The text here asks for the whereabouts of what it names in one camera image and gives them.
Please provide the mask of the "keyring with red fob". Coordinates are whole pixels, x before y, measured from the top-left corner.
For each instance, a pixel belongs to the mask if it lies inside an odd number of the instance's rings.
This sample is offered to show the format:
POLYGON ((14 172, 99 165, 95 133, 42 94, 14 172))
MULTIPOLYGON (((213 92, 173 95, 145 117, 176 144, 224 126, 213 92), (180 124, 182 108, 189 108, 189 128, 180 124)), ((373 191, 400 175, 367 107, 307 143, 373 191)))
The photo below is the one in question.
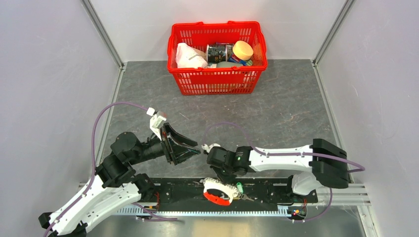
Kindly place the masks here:
POLYGON ((214 204, 229 206, 235 198, 238 198, 239 191, 236 186, 222 184, 214 178, 205 178, 202 184, 204 197, 214 204))

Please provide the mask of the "green capped key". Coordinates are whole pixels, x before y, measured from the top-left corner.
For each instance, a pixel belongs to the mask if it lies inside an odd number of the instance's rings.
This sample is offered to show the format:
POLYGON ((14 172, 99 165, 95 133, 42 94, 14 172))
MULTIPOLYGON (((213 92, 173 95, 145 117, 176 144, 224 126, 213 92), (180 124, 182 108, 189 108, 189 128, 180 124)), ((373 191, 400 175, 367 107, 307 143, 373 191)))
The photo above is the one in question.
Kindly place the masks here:
POLYGON ((252 198, 250 198, 248 195, 246 195, 246 194, 244 193, 244 188, 243 188, 242 183, 238 182, 238 183, 236 184, 236 186, 237 186, 237 189, 238 189, 238 191, 239 191, 239 195, 238 195, 238 198, 239 198, 239 199, 254 201, 252 198))

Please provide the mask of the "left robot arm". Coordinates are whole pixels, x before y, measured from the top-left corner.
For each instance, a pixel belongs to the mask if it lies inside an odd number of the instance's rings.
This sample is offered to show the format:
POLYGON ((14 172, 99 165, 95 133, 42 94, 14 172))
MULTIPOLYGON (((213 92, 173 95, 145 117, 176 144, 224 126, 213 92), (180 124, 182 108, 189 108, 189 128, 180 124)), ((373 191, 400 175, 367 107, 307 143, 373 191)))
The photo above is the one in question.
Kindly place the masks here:
POLYGON ((48 237, 84 237, 97 224, 122 207, 138 201, 150 202, 157 197, 154 183, 145 173, 132 167, 151 159, 165 157, 177 165, 200 154, 198 143, 177 133, 169 123, 140 142, 132 132, 119 134, 111 153, 95 168, 83 190, 55 212, 39 217, 48 237))

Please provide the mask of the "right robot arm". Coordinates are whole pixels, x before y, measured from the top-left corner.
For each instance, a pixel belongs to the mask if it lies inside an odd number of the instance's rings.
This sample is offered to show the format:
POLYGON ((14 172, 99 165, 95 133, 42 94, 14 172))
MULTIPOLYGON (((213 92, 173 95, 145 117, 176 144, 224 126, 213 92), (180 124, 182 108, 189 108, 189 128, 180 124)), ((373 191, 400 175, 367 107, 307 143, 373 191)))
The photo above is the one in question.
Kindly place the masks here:
POLYGON ((263 149, 240 146, 229 151, 219 144, 202 145, 207 163, 222 183, 238 176, 267 170, 293 171, 286 198, 297 202, 319 187, 346 189, 349 186, 347 153, 324 139, 288 149, 263 149))

